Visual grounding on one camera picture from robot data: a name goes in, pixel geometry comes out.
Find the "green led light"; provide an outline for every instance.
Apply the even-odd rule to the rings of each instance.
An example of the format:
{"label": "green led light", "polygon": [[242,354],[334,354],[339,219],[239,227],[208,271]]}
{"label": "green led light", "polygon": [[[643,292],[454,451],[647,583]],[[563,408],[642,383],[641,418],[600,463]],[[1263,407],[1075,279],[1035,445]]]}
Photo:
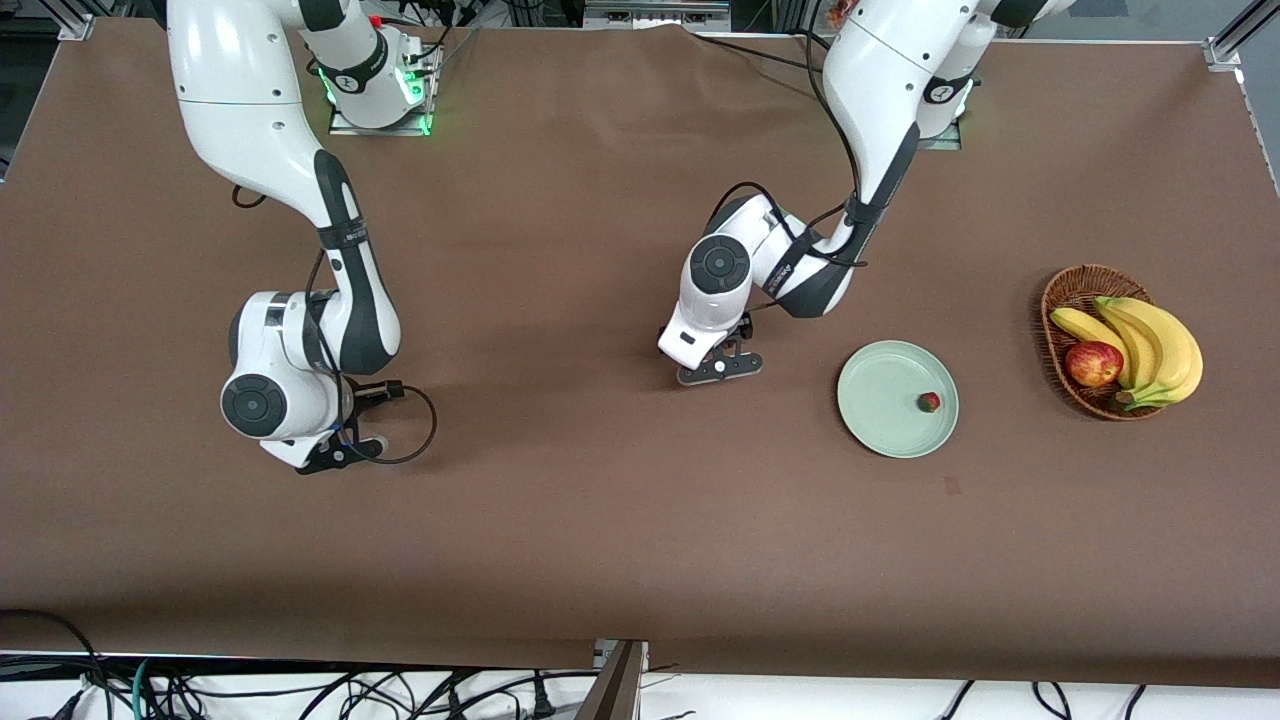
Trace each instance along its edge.
{"label": "green led light", "polygon": [[333,87],[329,86],[329,78],[324,76],[324,70],[320,70],[320,82],[324,83],[324,96],[329,100],[329,104],[334,108],[338,106],[338,101],[333,99]]}
{"label": "green led light", "polygon": [[396,82],[399,83],[401,92],[404,94],[404,101],[406,102],[410,102],[410,104],[417,102],[417,97],[415,97],[415,96],[419,95],[421,92],[421,90],[420,88],[410,90],[410,85],[408,85],[410,83],[410,77],[408,77],[408,73],[406,73],[404,70],[397,69],[396,70]]}

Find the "table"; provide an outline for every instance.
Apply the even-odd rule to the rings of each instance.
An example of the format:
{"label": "table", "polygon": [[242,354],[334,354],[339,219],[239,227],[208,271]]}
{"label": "table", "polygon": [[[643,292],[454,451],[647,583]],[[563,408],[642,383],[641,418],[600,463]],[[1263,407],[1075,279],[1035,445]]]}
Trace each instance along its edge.
{"label": "table", "polygon": [[[236,309],[301,288],[314,233],[233,208],[163,33],[100,20],[0,191],[0,602],[108,651],[581,666],[641,637],[684,671],[1276,684],[1280,202],[1239,87],[1180,44],[997,44],[982,74],[844,304],[759,314],[763,374],[678,389],[654,341],[716,199],[847,191],[804,73],[673,27],[481,32],[430,138],[324,140],[436,445],[297,477],[218,391]],[[1032,306],[1087,261],[1197,333],[1192,401],[1108,424],[1053,392]],[[840,423],[841,364],[883,338],[960,387],[928,457]],[[402,450],[425,418],[370,415]]]}

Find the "black cable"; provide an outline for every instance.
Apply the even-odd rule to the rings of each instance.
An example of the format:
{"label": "black cable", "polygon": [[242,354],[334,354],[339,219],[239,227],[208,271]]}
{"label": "black cable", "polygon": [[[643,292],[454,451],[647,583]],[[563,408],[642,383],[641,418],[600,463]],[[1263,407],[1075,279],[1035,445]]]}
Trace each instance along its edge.
{"label": "black cable", "polygon": [[173,720],[173,715],[165,714],[163,706],[160,705],[160,698],[156,697],[155,687],[151,685],[150,678],[143,678],[142,685],[138,688],[138,700],[145,705],[151,707],[151,712],[147,717],[155,717],[156,720]]}
{"label": "black cable", "polygon": [[759,50],[753,50],[750,47],[742,47],[741,45],[733,45],[732,42],[724,42],[723,40],[717,40],[714,37],[707,37],[703,35],[694,33],[694,37],[701,40],[703,42],[710,42],[712,45],[719,45],[721,47],[728,47],[730,50],[737,50],[739,53],[746,53],[748,55],[755,55],[756,58],[764,58],[767,60],[773,60],[776,63],[782,63],[783,65],[791,65],[792,68],[800,68],[803,70],[809,69],[808,65],[799,60],[787,60],[786,58],[778,58],[777,55],[769,55],[768,53],[760,53]]}
{"label": "black cable", "polygon": [[244,186],[241,184],[237,184],[236,187],[232,188],[232,204],[236,205],[237,208],[243,208],[246,210],[250,210],[252,208],[257,208],[259,205],[266,202],[265,195],[262,195],[261,197],[259,197],[252,202],[241,202],[239,191],[242,190],[244,190]]}
{"label": "black cable", "polygon": [[799,35],[801,37],[808,37],[808,38],[813,40],[814,42],[817,42],[818,45],[820,45],[823,50],[831,50],[831,44],[827,42],[826,37],[823,37],[823,36],[820,36],[820,35],[818,35],[818,33],[815,33],[813,31],[805,29],[803,27],[794,27],[794,28],[791,28],[791,29],[787,31],[787,35]]}
{"label": "black cable", "polygon": [[[178,700],[180,700],[183,707],[187,708],[188,720],[204,720],[205,701],[200,700],[200,696],[195,694],[191,691],[191,684],[187,682],[186,678],[182,676],[169,678],[169,698],[172,700],[174,694],[178,694]],[[191,694],[192,700],[196,701],[195,707],[192,707],[191,701],[187,700],[188,694]]]}
{"label": "black cable", "polygon": [[509,697],[512,700],[512,702],[516,703],[516,720],[524,720],[524,708],[520,707],[520,698],[516,697],[515,693],[509,693],[507,691],[502,691],[500,694],[504,694],[504,696]]}
{"label": "black cable", "polygon": [[413,14],[417,15],[417,22],[422,27],[426,27],[426,19],[422,18],[422,9],[417,6],[417,3],[410,3],[408,6],[413,8]]}
{"label": "black cable", "polygon": [[397,673],[396,676],[399,678],[401,684],[404,685],[404,692],[408,693],[410,707],[417,707],[417,697],[413,696],[413,685],[404,679],[403,673]]}
{"label": "black cable", "polygon": [[326,687],[329,687],[329,685],[311,685],[311,687],[307,687],[307,688],[291,688],[291,689],[287,689],[287,691],[259,691],[259,692],[247,692],[247,693],[219,693],[219,692],[196,689],[196,688],[192,688],[189,684],[187,685],[188,691],[192,694],[195,694],[195,696],[223,697],[223,698],[280,697],[280,696],[287,696],[287,694],[311,693],[311,692],[316,692],[316,691],[323,691]]}
{"label": "black cable", "polygon": [[[316,261],[311,266],[311,274],[307,277],[307,288],[306,291],[303,291],[306,295],[303,295],[302,299],[306,301],[307,313],[311,315],[311,320],[315,323],[316,336],[320,337],[320,348],[324,351],[325,360],[329,363],[329,368],[332,368],[333,370],[333,379],[334,382],[338,383],[338,397],[340,398],[342,383],[343,383],[342,369],[338,368],[338,363],[334,360],[333,350],[329,347],[329,340],[324,337],[324,331],[320,328],[320,318],[316,316],[315,305],[311,304],[311,288],[315,287],[316,274],[320,273],[320,264],[324,263],[324,258],[325,258],[324,250],[316,254]],[[342,424],[342,418],[340,418],[342,414],[339,413],[339,419],[334,424],[337,425],[335,432],[338,434],[338,441],[342,443],[342,446],[352,451],[357,456],[360,456],[362,460],[367,460],[370,462],[374,462],[375,465],[401,465],[426,452],[426,448],[430,447],[431,442],[435,439],[435,430],[438,430],[440,427],[440,418],[435,411],[435,404],[431,402],[430,396],[428,396],[425,392],[413,386],[402,384],[401,388],[407,389],[408,392],[412,392],[419,397],[421,397],[422,401],[426,402],[428,410],[431,411],[431,432],[426,434],[426,439],[422,441],[422,445],[417,446],[417,450],[410,452],[408,455],[404,455],[402,457],[394,457],[392,460],[365,455],[364,452],[360,451],[358,447],[356,447],[356,442],[360,442],[358,438],[356,439],[356,442],[352,442],[351,436],[347,434],[347,428]]]}
{"label": "black cable", "polygon": [[419,717],[426,715],[428,712],[448,712],[449,710],[448,707],[431,710],[430,706],[436,700],[448,694],[451,689],[456,689],[458,684],[477,674],[479,670],[454,670],[453,673],[449,674],[448,678],[442,680],[439,685],[435,685],[435,689],[433,689],[426,694],[426,697],[422,700],[422,705],[419,705],[413,710],[413,712],[410,712],[406,720],[417,720]]}
{"label": "black cable", "polygon": [[1147,692],[1147,685],[1134,688],[1133,694],[1129,696],[1129,702],[1124,706],[1124,720],[1133,720],[1133,708],[1138,705],[1138,700],[1142,698],[1142,693],[1144,692]]}
{"label": "black cable", "polygon": [[[349,683],[347,683],[347,688],[348,688],[348,691],[347,691],[348,692],[347,701],[343,703],[343,710],[338,715],[339,719],[342,720],[342,719],[349,717],[351,712],[356,708],[356,706],[360,705],[365,700],[370,700],[370,701],[374,701],[374,702],[379,702],[379,703],[381,703],[381,705],[384,705],[387,707],[392,707],[393,711],[396,712],[396,717],[399,717],[399,711],[401,710],[403,710],[404,712],[413,712],[413,707],[417,703],[404,705],[396,696],[388,694],[388,693],[378,689],[381,685],[385,685],[387,683],[389,683],[394,678],[401,678],[403,680],[403,676],[402,676],[401,673],[388,673],[385,678],[383,678],[381,680],[378,680],[378,682],[375,682],[372,684],[365,683],[365,682],[362,682],[360,679],[352,679]],[[351,685],[356,685],[356,687],[361,688],[364,692],[361,692],[358,696],[353,694],[353,693],[351,693]]]}
{"label": "black cable", "polygon": [[[63,618],[61,615],[55,615],[52,612],[46,612],[44,610],[28,610],[26,607],[3,609],[0,610],[0,618],[29,618],[36,620],[44,620],[46,623],[54,623],[55,625],[61,625],[64,630],[69,632],[72,635],[76,637],[76,642],[81,643],[81,647],[83,647],[84,652],[88,655],[90,662],[92,662],[93,665],[93,670],[97,673],[99,680],[101,680],[104,687],[108,685],[109,680],[106,676],[106,671],[102,670],[102,664],[97,657],[97,652],[93,650],[93,646],[90,644],[88,638],[84,637],[84,633],[79,632],[79,628],[72,624],[70,620]],[[108,689],[106,692],[108,692],[106,717],[108,720],[113,720],[115,717],[115,703],[111,702],[110,689]]]}
{"label": "black cable", "polygon": [[[724,206],[724,202],[728,201],[730,196],[732,196],[739,190],[742,190],[744,187],[750,187],[750,188],[758,191],[760,195],[763,195],[764,199],[769,201],[769,205],[773,209],[773,214],[778,218],[778,222],[782,224],[782,231],[787,233],[787,237],[791,240],[791,242],[799,242],[800,241],[800,238],[796,236],[795,231],[792,231],[791,225],[786,222],[786,218],[787,218],[786,211],[782,210],[782,208],[778,205],[778,201],[773,199],[773,195],[768,190],[765,190],[764,186],[762,186],[759,183],[755,183],[755,182],[751,182],[751,181],[740,182],[740,183],[735,184],[733,187],[728,188],[728,191],[724,192],[724,195],[721,196],[719,202],[716,204],[716,209],[712,210],[710,218],[707,219],[707,224],[708,225],[712,224],[712,220],[716,219],[716,214],[721,211],[721,208]],[[826,220],[827,218],[835,215],[836,213],[838,213],[840,210],[844,210],[844,209],[845,209],[844,205],[837,205],[837,206],[832,208],[831,210],[827,210],[826,213],[823,213],[823,214],[818,215],[817,218],[814,218],[813,222],[810,222],[809,224],[805,225],[805,228],[804,228],[804,236],[808,237],[809,231],[812,231],[814,225],[817,225],[822,220]],[[836,260],[835,255],[838,254],[842,250],[844,250],[844,247],[840,247],[840,249],[833,250],[831,252],[819,252],[818,250],[814,250],[813,247],[809,247],[808,250],[805,250],[805,255],[812,255],[814,258],[819,258],[819,259],[827,260],[828,263],[832,263],[833,265],[841,265],[841,266],[845,266],[845,268],[856,268],[856,266],[864,265],[864,263],[845,263],[844,260]],[[764,307],[768,307],[768,306],[769,305],[764,305],[764,306],[762,306],[759,309],[763,310]]]}
{"label": "black cable", "polygon": [[809,13],[809,29],[805,32],[804,41],[804,61],[806,65],[806,72],[809,73],[809,87],[813,88],[814,96],[818,97],[818,104],[822,105],[822,111],[827,113],[827,119],[835,126],[836,133],[840,135],[840,143],[845,147],[845,156],[849,159],[849,172],[854,176],[854,192],[858,192],[858,159],[854,158],[854,149],[849,145],[849,138],[845,136],[845,128],[840,127],[836,120],[836,114],[831,111],[831,105],[827,104],[827,96],[818,87],[818,78],[814,76],[813,68],[813,38],[818,37],[814,32],[814,24],[818,22],[818,10],[822,9],[822,3],[813,4],[813,12]]}
{"label": "black cable", "polygon": [[954,720],[955,719],[956,711],[960,710],[960,703],[964,702],[964,696],[969,694],[969,691],[973,689],[973,684],[977,680],[965,680],[964,684],[960,685],[960,692],[957,692],[956,697],[951,701],[951,707],[948,707],[947,711],[945,714],[942,714],[942,717],[938,717],[938,720]]}
{"label": "black cable", "polygon": [[408,56],[408,61],[410,63],[416,63],[416,61],[421,60],[422,58],[426,58],[431,53],[435,53],[436,50],[439,50],[440,46],[444,45],[444,38],[449,36],[449,31],[451,29],[453,29],[453,26],[444,26],[444,32],[440,33],[440,37],[436,38],[436,41],[430,47],[428,47],[426,50],[422,50],[417,55],[410,55]]}
{"label": "black cable", "polygon": [[1044,696],[1039,692],[1039,683],[1032,683],[1032,692],[1036,693],[1036,702],[1041,703],[1041,707],[1047,710],[1050,715],[1057,717],[1059,720],[1071,720],[1071,705],[1066,702],[1066,693],[1062,692],[1062,685],[1057,683],[1050,683],[1053,685],[1053,692],[1057,693],[1057,700],[1062,702],[1062,710],[1059,711],[1056,707],[1044,700]]}
{"label": "black cable", "polygon": [[[557,678],[594,678],[599,674],[600,673],[598,670],[567,670],[563,673],[541,673],[539,676],[544,680],[554,680]],[[439,707],[435,710],[428,710],[426,712],[424,712],[424,715],[435,712],[448,712],[444,720],[460,720],[462,717],[462,714],[466,712],[472,706],[475,706],[476,703],[484,702],[485,700],[489,700],[495,694],[502,694],[503,692],[509,691],[511,688],[526,685],[532,682],[534,682],[532,676],[525,678],[522,680],[512,680],[506,685],[500,685],[492,691],[485,691],[480,694],[467,698],[466,701],[462,702],[462,705],[457,707],[457,710],[451,711],[448,707]]]}
{"label": "black cable", "polygon": [[302,715],[298,715],[298,720],[307,720],[307,716],[310,716],[312,712],[315,712],[316,707],[320,707],[320,703],[324,702],[324,698],[326,698],[330,694],[333,694],[333,692],[335,689],[338,689],[342,685],[347,684],[347,680],[351,680],[352,678],[355,678],[358,674],[360,673],[347,673],[343,676],[338,678],[337,680],[334,680],[334,682],[329,683],[328,685],[325,685],[324,689],[320,691],[319,694],[316,694],[314,698],[311,698],[311,702],[308,702],[307,706],[306,706],[306,708],[302,710]]}

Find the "white floor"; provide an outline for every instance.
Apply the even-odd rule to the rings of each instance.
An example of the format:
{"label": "white floor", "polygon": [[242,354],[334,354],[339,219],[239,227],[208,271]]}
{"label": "white floor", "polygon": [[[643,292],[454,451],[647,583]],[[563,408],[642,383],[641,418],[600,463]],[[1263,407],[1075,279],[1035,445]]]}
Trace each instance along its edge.
{"label": "white floor", "polygon": [[[256,675],[200,678],[193,687],[215,692],[253,692],[306,688],[325,684],[337,674]],[[376,679],[381,675],[374,674]],[[445,676],[444,673],[408,675],[417,698],[422,698]],[[467,697],[503,683],[527,678],[529,673],[484,673],[463,684],[460,697]],[[585,697],[590,678],[548,682],[548,696],[561,708],[558,719],[572,717]],[[672,720],[692,711],[692,720],[937,720],[950,706],[960,683],[955,680],[865,680],[826,678],[760,678],[732,675],[650,674],[644,679],[640,720]],[[76,680],[0,683],[0,720],[31,720],[51,716],[79,688]],[[394,683],[384,689],[407,701]],[[1133,685],[1064,685],[1073,720],[1123,720]],[[1044,687],[1051,702],[1056,696]],[[531,685],[516,688],[525,714],[532,707]],[[271,698],[205,698],[207,720],[297,720],[315,697],[306,692]],[[310,720],[333,720],[346,700],[335,692],[321,703]],[[470,720],[504,720],[513,716],[515,701],[498,696],[467,711]],[[132,717],[116,701],[115,716]],[[74,720],[106,716],[100,691],[86,693]],[[956,720],[1053,720],[1032,694],[1028,683],[977,683],[965,697]],[[1133,720],[1276,720],[1280,717],[1280,691],[1226,688],[1148,688],[1134,708]],[[392,710],[371,702],[361,703],[351,720],[397,720]]]}

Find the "strawberry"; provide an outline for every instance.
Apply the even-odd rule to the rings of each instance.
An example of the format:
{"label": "strawberry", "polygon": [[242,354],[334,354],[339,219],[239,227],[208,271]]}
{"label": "strawberry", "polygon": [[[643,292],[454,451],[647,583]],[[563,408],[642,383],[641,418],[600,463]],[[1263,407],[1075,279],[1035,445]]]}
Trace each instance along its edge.
{"label": "strawberry", "polygon": [[936,392],[927,392],[916,398],[915,404],[925,413],[937,413],[942,407],[942,398]]}

